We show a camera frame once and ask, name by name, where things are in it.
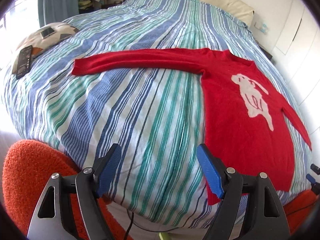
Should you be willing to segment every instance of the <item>sweater sleeve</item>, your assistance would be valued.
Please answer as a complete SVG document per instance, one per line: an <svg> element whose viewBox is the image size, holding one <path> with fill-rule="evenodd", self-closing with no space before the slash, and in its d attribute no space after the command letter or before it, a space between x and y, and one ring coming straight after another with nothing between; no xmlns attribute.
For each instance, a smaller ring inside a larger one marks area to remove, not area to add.
<svg viewBox="0 0 320 240"><path fill-rule="evenodd" d="M302 136L305 143L309 146L310 150L312 150L311 141L309 138L308 131L304 127L302 121L300 120L300 118L297 115L297 113L295 112L295 110L289 105L289 103L284 98L284 96L281 95L281 97L282 97L282 101L283 101L282 111L283 111L284 115L290 120L293 127L300 133L300 135Z"/></svg>
<svg viewBox="0 0 320 240"><path fill-rule="evenodd" d="M72 74L76 76L101 73L114 68L169 68L204 73L209 49L139 49L107 52L76 59Z"/></svg>

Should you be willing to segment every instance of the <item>red sweater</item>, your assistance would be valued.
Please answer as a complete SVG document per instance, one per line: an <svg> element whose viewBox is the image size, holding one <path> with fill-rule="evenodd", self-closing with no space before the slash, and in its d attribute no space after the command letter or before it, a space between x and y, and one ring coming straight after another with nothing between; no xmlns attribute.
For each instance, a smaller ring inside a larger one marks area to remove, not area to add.
<svg viewBox="0 0 320 240"><path fill-rule="evenodd" d="M303 123L253 61L229 50L141 49L76 59L73 75L114 68L168 68L202 74L204 143L227 167L265 172L276 190L289 191L294 171L292 139L284 115L311 148ZM208 188L208 203L219 200Z"/></svg>

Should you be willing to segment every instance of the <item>bed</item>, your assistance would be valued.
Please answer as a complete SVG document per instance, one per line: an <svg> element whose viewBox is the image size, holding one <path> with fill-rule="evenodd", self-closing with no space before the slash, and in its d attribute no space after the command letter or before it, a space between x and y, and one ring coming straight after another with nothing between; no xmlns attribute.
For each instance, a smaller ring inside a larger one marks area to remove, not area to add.
<svg viewBox="0 0 320 240"><path fill-rule="evenodd" d="M150 68L79 77L71 70L76 58L108 51L229 49L254 60L303 120L288 85L248 28L252 15L253 8L239 0L126 0L71 17L65 22L80 31L37 57L29 74L16 80L10 67L1 72L2 102L23 138L47 143L81 168L119 143L123 156L108 192L115 203L164 226L206 229L218 205L207 205L196 160L204 140L200 76ZM312 163L310 149L286 123L295 172L291 190L278 192L283 204L310 188L305 176ZM236 223L245 205L243 196Z"/></svg>

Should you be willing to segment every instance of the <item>smartphone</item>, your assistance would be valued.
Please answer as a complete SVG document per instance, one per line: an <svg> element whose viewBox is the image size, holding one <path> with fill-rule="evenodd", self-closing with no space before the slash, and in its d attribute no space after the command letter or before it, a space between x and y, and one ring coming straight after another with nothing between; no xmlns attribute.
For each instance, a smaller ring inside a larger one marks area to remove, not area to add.
<svg viewBox="0 0 320 240"><path fill-rule="evenodd" d="M41 36L43 39L49 37L50 35L54 34L56 31L52 29L51 27L46 28L41 32Z"/></svg>
<svg viewBox="0 0 320 240"><path fill-rule="evenodd" d="M30 72L31 53L32 53L32 45L20 50L19 57L18 57L18 65L16 70L16 79L20 79L25 74Z"/></svg>

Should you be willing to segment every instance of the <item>window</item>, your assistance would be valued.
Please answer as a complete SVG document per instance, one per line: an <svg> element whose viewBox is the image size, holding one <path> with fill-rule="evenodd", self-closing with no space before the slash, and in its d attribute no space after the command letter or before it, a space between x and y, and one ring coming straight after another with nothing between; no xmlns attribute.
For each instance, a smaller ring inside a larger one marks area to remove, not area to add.
<svg viewBox="0 0 320 240"><path fill-rule="evenodd" d="M0 70L10 63L21 40L38 29L38 0L15 0L0 20Z"/></svg>

